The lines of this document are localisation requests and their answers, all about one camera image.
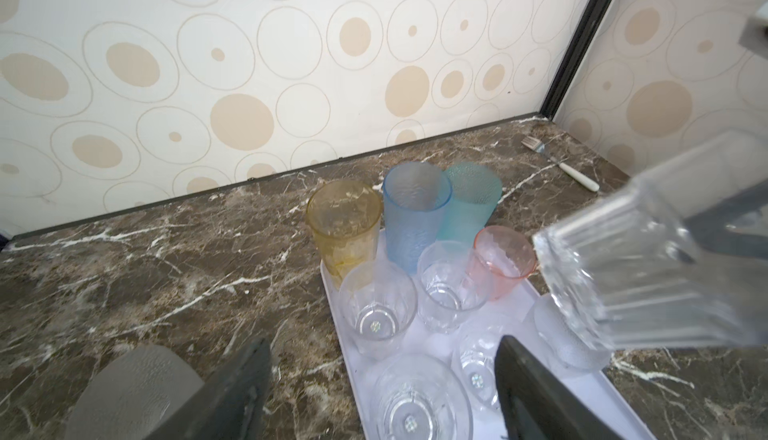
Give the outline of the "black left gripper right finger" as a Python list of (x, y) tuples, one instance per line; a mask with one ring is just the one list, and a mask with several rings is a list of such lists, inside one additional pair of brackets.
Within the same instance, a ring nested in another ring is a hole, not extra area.
[(501, 337), (494, 375), (510, 439), (619, 437), (512, 335)]

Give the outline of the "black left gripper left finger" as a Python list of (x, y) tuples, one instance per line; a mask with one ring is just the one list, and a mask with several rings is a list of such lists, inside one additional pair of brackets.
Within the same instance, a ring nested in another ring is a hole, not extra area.
[(271, 387), (270, 341), (251, 337), (150, 439), (260, 439)]

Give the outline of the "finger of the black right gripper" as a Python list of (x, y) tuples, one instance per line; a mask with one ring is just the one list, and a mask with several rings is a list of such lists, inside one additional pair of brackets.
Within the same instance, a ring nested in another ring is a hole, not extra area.
[(767, 235), (746, 233), (764, 220), (767, 181), (748, 187), (684, 219), (683, 224), (706, 251), (731, 257), (767, 259)]

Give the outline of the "clear cup front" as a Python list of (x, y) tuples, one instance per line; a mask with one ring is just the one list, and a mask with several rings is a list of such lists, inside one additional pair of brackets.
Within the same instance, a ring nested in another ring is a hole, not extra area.
[(613, 352), (586, 345), (571, 330), (550, 294), (533, 303), (523, 325), (542, 354), (542, 362), (560, 379), (595, 374), (610, 363)]

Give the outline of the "frosted plastic cup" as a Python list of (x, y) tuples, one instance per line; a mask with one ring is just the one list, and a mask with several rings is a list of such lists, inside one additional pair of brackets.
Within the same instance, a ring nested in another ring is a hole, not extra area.
[(89, 383), (69, 416), (67, 439), (143, 439), (204, 385), (170, 349), (143, 345)]

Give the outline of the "pink ribbed plastic cup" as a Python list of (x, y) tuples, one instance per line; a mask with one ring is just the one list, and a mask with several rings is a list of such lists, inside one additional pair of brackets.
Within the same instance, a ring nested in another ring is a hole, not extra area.
[(522, 233), (503, 225), (480, 230), (473, 243), (480, 272), (491, 280), (490, 300), (508, 295), (537, 267), (534, 248)]

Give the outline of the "clear small tumbler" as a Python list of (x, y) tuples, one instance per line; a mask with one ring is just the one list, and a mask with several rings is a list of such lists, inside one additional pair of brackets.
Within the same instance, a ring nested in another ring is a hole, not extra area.
[(352, 269), (339, 289), (343, 322), (365, 357), (383, 359), (399, 349), (412, 324), (418, 294), (411, 277), (387, 259)]

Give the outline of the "teal dimpled plastic cup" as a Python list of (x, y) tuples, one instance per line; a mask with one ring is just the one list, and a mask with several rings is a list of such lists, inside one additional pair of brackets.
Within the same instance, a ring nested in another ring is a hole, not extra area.
[(473, 162), (454, 164), (445, 173), (453, 191), (437, 239), (472, 246), (502, 196), (502, 182), (488, 167)]

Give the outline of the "amber plastic cup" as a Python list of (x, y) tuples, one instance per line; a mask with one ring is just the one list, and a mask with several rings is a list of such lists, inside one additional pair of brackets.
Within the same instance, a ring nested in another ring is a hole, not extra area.
[(382, 214), (378, 192), (356, 180), (327, 183), (310, 197), (306, 222), (336, 288), (351, 270), (376, 257)]

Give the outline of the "blue grey plastic cup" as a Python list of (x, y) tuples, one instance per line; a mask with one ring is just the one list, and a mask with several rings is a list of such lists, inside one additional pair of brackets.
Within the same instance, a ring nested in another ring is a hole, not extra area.
[(446, 173), (428, 162), (405, 162), (385, 176), (382, 193), (386, 253), (413, 275), (422, 252), (440, 231), (452, 185)]

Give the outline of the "lavender plastic tray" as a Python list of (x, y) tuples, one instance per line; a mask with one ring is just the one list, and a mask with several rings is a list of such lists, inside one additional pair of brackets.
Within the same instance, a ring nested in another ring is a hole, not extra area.
[[(375, 427), (369, 418), (369, 402), (375, 381), (379, 373), (383, 371), (388, 359), (398, 354), (422, 353), (428, 354), (451, 367), (452, 352), (457, 344), (458, 330), (470, 319), (492, 312), (499, 312), (502, 315), (517, 319), (521, 326), (513, 335), (521, 340), (529, 351), (547, 367), (542, 362), (542, 354), (535, 349), (536, 345), (532, 340), (531, 333), (523, 325), (528, 311), (541, 296), (535, 291), (529, 281), (523, 281), (502, 299), (485, 304), (482, 309), (464, 322), (459, 329), (449, 334), (430, 331), (419, 319), (418, 315), (416, 315), (412, 324), (407, 329), (399, 349), (383, 359), (376, 360), (361, 355), (357, 350), (351, 334), (347, 331), (343, 322), (339, 291), (333, 285), (326, 269), (321, 271), (321, 276), (335, 328), (339, 336), (339, 343), (352, 385), (353, 395), (363, 423), (364, 435), (368, 439), (377, 438)], [(586, 407), (596, 414), (601, 421), (605, 422), (622, 438), (652, 438), (653, 435), (649, 428), (608, 380), (603, 370), (595, 374), (576, 378), (560, 379), (555, 377)], [(476, 411), (471, 402), (470, 405), (473, 414), (474, 438), (506, 438), (507, 433), (501, 411), (499, 414), (483, 414)]]

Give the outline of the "white handled knife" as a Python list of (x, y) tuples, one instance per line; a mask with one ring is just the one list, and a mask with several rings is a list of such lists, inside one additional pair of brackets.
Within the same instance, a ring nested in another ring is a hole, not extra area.
[(528, 148), (529, 150), (547, 158), (551, 163), (556, 165), (560, 170), (562, 170), (564, 173), (566, 173), (568, 176), (570, 176), (573, 180), (575, 180), (577, 183), (579, 183), (581, 186), (583, 186), (587, 190), (593, 193), (597, 193), (600, 190), (600, 185), (595, 180), (592, 180), (588, 176), (582, 174), (578, 170), (568, 165), (566, 162), (558, 160), (555, 156), (553, 156), (547, 150), (547, 147), (545, 146), (545, 144), (538, 138), (535, 138), (532, 136), (526, 136), (522, 140), (522, 145)]

